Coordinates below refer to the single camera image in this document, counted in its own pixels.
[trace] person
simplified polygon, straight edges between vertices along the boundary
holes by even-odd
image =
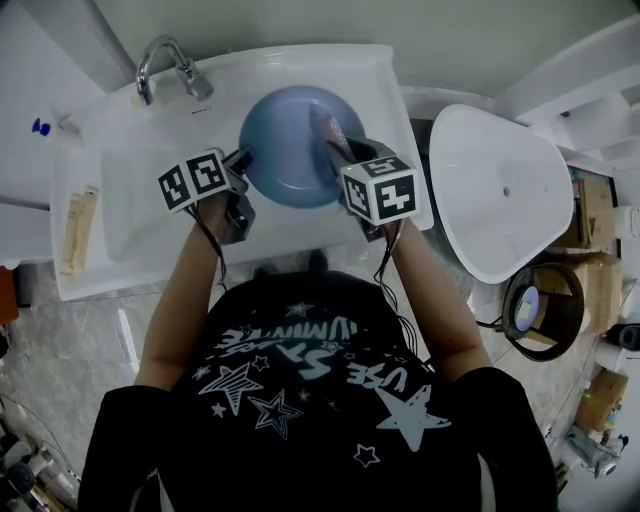
[[[226,199],[199,208],[222,239]],[[80,511],[556,510],[525,392],[491,367],[472,313],[412,222],[393,260],[435,372],[408,350],[380,287],[346,274],[260,276],[207,314],[217,260],[194,226],[135,385],[104,397]]]

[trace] blue bowl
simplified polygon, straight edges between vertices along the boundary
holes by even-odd
[[[337,201],[341,187],[311,126],[311,106],[320,105],[347,137],[364,137],[355,111],[340,97],[317,87],[280,89],[262,98],[240,131],[240,147],[253,161],[247,178],[263,195],[294,208],[318,208]]]

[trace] sleeve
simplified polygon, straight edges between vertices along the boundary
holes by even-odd
[[[451,389],[460,435],[487,462],[497,511],[555,512],[555,471],[522,385],[501,370],[479,368]]]
[[[170,393],[147,386],[108,392],[82,472],[78,510],[129,510],[158,465]]]

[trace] black t-shirt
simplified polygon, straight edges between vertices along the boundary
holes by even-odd
[[[336,272],[237,286],[171,393],[107,393],[80,510],[129,510],[155,469],[177,511],[556,507],[522,386],[493,368],[444,385],[379,288]]]

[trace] white sink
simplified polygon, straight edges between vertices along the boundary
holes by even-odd
[[[505,281],[569,226],[564,159],[524,126],[451,105],[433,125],[429,164],[447,238],[480,281]]]
[[[73,299],[166,278],[192,221],[166,214],[156,178],[179,158],[208,148],[229,154],[251,108],[267,94],[293,85],[326,89],[357,113],[366,135],[419,167],[408,115],[391,67],[391,48],[373,45],[307,45],[232,53],[198,62],[215,87],[207,101],[188,96],[173,70],[153,77],[156,101],[133,106],[127,86],[70,117],[85,148],[59,148],[52,186],[52,238],[56,268],[68,202],[85,186],[100,190],[86,269],[58,278],[63,299]],[[428,229],[433,217],[420,173],[421,209],[414,220]],[[250,187],[256,220],[247,241],[225,247],[229,264],[362,239],[353,217],[337,204],[294,209]]]

